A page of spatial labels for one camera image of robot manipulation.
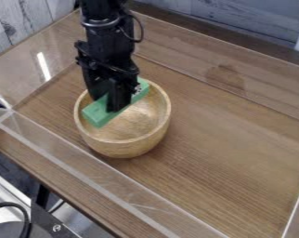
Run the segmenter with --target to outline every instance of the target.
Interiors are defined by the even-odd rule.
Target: robotic arm
[[[143,41],[144,29],[124,6],[126,1],[80,0],[86,42],[76,42],[77,62],[93,100],[108,94],[106,112],[125,108],[132,103],[132,95],[141,90],[132,52],[134,43]],[[133,20],[141,27],[140,39],[133,38]]]

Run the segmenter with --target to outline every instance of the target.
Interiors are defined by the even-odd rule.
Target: wooden bowl
[[[167,92],[149,82],[149,93],[102,128],[93,127],[82,118],[81,109],[92,103],[85,91],[74,107],[78,132],[98,153],[112,158],[133,158],[155,148],[165,136],[171,101]]]

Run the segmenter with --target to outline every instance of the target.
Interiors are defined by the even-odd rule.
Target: wooden table
[[[85,154],[77,158],[78,149],[227,236],[280,237],[299,196],[299,65],[140,17],[148,33],[134,61],[141,76],[169,94],[173,106],[167,138],[152,152],[132,160],[104,158],[78,135],[73,106],[85,89],[73,64],[73,43],[84,38],[78,13],[0,57],[0,96],[41,126],[37,131],[46,129],[54,133],[50,137],[77,146],[53,148],[53,154],[89,180],[97,181],[100,163]],[[41,52],[49,74],[36,59]],[[38,133],[37,137],[37,144],[46,141]],[[167,236],[2,128],[0,151],[118,236]]]

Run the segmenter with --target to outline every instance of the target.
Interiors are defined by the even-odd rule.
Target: bowl rim
[[[165,110],[165,117],[164,117],[164,121],[159,124],[157,127],[155,127],[149,133],[144,134],[143,136],[133,138],[133,139],[121,139],[121,140],[112,140],[112,139],[96,139],[90,133],[88,132],[88,130],[85,130],[81,121],[78,119],[78,106],[80,106],[80,102],[84,99],[85,95],[88,94],[88,90],[85,90],[81,95],[78,96],[78,99],[76,101],[74,104],[74,121],[76,121],[76,125],[78,127],[78,130],[90,138],[90,139],[96,139],[96,141],[102,142],[102,143],[112,143],[112,144],[130,144],[134,143],[140,140],[144,140],[149,137],[152,137],[167,125],[168,121],[169,121],[169,117],[171,117],[171,111],[172,111],[172,104],[171,104],[171,99],[169,96],[165,92],[165,90],[156,84],[153,83],[151,80],[147,80],[149,85],[153,86],[157,91],[160,92],[160,94],[163,95],[163,98],[165,100],[167,103],[167,110]]]

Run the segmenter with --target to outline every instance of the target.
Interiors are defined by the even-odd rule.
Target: green sponge
[[[134,102],[144,98],[149,93],[149,83],[143,78],[139,78],[137,81],[143,90],[139,94],[132,96],[130,105],[133,105]],[[102,96],[81,110],[84,119],[97,128],[104,127],[117,117],[117,115],[130,107],[129,105],[118,112],[106,112],[106,101],[108,95]]]

